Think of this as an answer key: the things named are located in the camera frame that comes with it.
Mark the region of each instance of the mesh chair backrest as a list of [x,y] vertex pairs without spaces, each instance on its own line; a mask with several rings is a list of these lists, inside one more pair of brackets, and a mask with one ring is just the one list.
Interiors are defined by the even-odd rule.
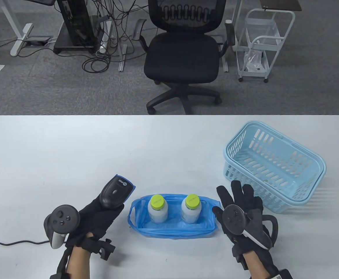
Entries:
[[226,0],[148,0],[152,23],[167,32],[207,33],[222,22]]

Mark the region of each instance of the white bottle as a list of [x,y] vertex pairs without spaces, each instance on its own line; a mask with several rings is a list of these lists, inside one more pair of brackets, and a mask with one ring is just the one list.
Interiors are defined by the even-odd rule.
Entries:
[[168,218],[168,203],[159,194],[151,197],[147,210],[151,221],[154,223],[163,223]]
[[196,223],[202,211],[202,203],[195,194],[190,194],[181,203],[181,217],[185,223]]

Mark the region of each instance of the black cable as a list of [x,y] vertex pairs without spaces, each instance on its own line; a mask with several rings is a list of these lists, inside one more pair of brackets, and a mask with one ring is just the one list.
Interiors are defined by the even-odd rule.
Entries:
[[1,48],[2,46],[8,45],[8,44],[13,43],[13,42],[15,42],[15,41],[23,41],[23,40],[21,40],[21,39],[14,39],[14,40],[12,40],[12,41],[10,41],[10,42],[6,42],[5,44],[0,45],[0,48]]
[[61,11],[59,11],[59,10],[55,7],[55,4],[56,4],[56,2],[53,4],[54,9],[55,9],[57,12],[61,13]]
[[49,240],[42,241],[42,242],[34,242],[34,241],[31,241],[31,240],[20,240],[20,241],[16,241],[16,242],[12,242],[12,243],[2,243],[2,242],[0,242],[0,245],[2,245],[2,246],[12,246],[12,245],[20,244],[20,243],[31,243],[31,244],[35,244],[35,245],[41,245],[41,244],[49,243]]
[[[131,5],[131,7],[128,9],[128,11],[124,11],[124,7],[123,7],[122,2],[121,2],[120,0],[118,0],[119,3],[120,3],[120,5],[121,5],[121,7],[122,7],[121,10],[118,8],[118,6],[117,6],[117,5],[115,4],[115,2],[113,1],[112,11],[110,12],[110,11],[108,10],[108,8],[107,8],[106,0],[103,0],[105,5],[103,5],[102,0],[91,0],[91,1],[94,3],[94,5],[95,5],[95,7],[96,7],[96,9],[97,9],[98,15],[99,15],[100,17],[101,17],[100,7],[105,8],[106,11],[107,11],[107,13],[108,13],[108,15],[109,15],[110,18],[112,19],[113,24],[115,25],[116,29],[118,28],[118,26],[120,26],[121,29],[122,29],[122,31],[123,31],[123,34],[122,34],[121,36],[119,36],[119,34],[116,35],[117,38],[112,39],[111,36],[110,36],[109,45],[110,45],[110,47],[112,48],[113,52],[109,52],[109,51],[107,50],[107,53],[99,53],[99,52],[93,53],[93,52],[91,51],[90,48],[88,48],[88,47],[85,46],[86,50],[87,50],[91,55],[93,55],[92,57],[87,56],[87,55],[83,55],[83,54],[75,54],[75,55],[68,55],[68,56],[63,56],[63,55],[59,55],[59,54],[56,54],[56,53],[55,53],[55,54],[56,54],[57,56],[60,56],[60,57],[74,57],[74,56],[83,56],[83,57],[87,57],[87,60],[85,60],[85,61],[82,63],[82,69],[83,69],[85,72],[87,72],[87,73],[103,73],[103,72],[107,71],[107,69],[109,68],[111,62],[114,62],[114,63],[121,62],[121,61],[111,61],[111,58],[112,58],[112,57],[118,57],[118,56],[119,56],[119,55],[114,55],[114,53],[115,53],[115,52],[117,51],[117,49],[118,49],[118,43],[119,43],[119,42],[129,40],[129,42],[131,43],[133,50],[132,50],[131,52],[129,52],[129,53],[126,53],[126,55],[133,54],[133,53],[135,52],[135,47],[134,47],[133,42],[132,42],[132,40],[131,40],[131,38],[130,38],[131,36],[128,36],[128,35],[127,35],[128,16],[129,16],[129,14],[130,14],[131,12],[135,12],[135,11],[138,11],[138,10],[141,10],[141,9],[144,10],[146,13],[148,13],[148,12],[144,9],[144,8],[146,8],[148,5],[146,5],[146,6],[140,6],[140,5],[137,5],[137,4],[136,4],[136,0],[134,0],[133,3],[132,3],[132,5]],[[113,14],[114,14],[114,8],[116,8],[118,11],[120,11],[120,14],[118,14],[117,17],[114,17],[114,15],[113,15]],[[10,41],[10,42],[7,42],[7,43],[1,45],[0,47],[2,47],[2,46],[4,46],[4,45],[7,45],[7,44],[10,44],[10,43],[12,43],[12,42],[14,42],[14,41],[18,41],[18,40],[19,40],[19,39],[12,40],[12,41]],[[22,58],[24,58],[24,57],[29,57],[29,56],[35,54],[36,52],[41,51],[41,50],[44,50],[44,49],[48,49],[48,50],[52,50],[52,51],[53,51],[53,49],[47,48],[47,47],[46,47],[46,48],[40,48],[40,49],[38,49],[38,50],[36,50],[36,51],[34,51],[34,52],[28,54],[28,55],[21,56],[21,55],[19,54],[19,53],[21,52],[21,50],[20,50],[20,52],[18,53],[17,56],[18,56],[18,57],[22,57]],[[132,60],[132,59],[141,57],[141,56],[143,56],[143,55],[145,55],[145,54],[146,54],[146,53],[142,53],[142,54],[140,54],[140,55],[138,55],[138,56],[135,56],[135,57],[126,58],[125,60]],[[99,69],[99,70],[94,69],[94,66],[95,66],[95,64],[96,64],[97,62],[102,62],[102,63],[104,63],[104,64],[105,64],[104,68]]]

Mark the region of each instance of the white rolling cart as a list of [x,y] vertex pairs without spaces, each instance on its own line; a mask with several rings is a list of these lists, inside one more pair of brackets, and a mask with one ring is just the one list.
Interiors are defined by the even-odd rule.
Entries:
[[[271,19],[259,19],[253,18],[252,13],[272,13]],[[275,16],[277,13],[289,13],[292,16],[289,27],[284,36],[281,36],[275,22]],[[236,47],[236,57],[238,65],[238,74],[239,81],[243,81],[243,76],[248,77],[264,77],[264,82],[267,83],[271,69],[274,66],[274,63],[278,57],[279,52],[282,49],[282,46],[292,28],[292,25],[295,21],[295,13],[292,11],[285,10],[266,10],[262,8],[255,8],[250,10],[245,17],[245,24],[243,26],[240,40],[237,42]],[[247,40],[247,46],[241,46],[241,39],[245,36]],[[275,51],[275,56],[271,64],[269,64],[268,58],[266,56],[266,51]],[[238,52],[243,52],[244,59],[240,61],[238,57]],[[257,57],[258,64],[254,64],[248,70],[247,64]]]

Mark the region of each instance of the small table top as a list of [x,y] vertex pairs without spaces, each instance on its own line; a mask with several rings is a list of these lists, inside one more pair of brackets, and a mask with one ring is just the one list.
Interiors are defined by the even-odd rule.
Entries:
[[[91,256],[91,279],[249,278],[220,228],[210,238],[148,238],[129,227],[127,216],[131,202],[149,194],[218,200],[217,186],[230,189],[223,150],[251,120],[313,150],[327,165],[306,206],[276,215],[274,264],[293,278],[339,278],[339,116],[0,116],[0,242],[46,240],[43,221],[52,210],[82,209],[118,173],[136,190],[107,231],[115,252],[107,262]],[[63,252],[49,244],[0,246],[0,278],[49,279]]]
[[298,0],[260,0],[261,7],[267,10],[301,12]]

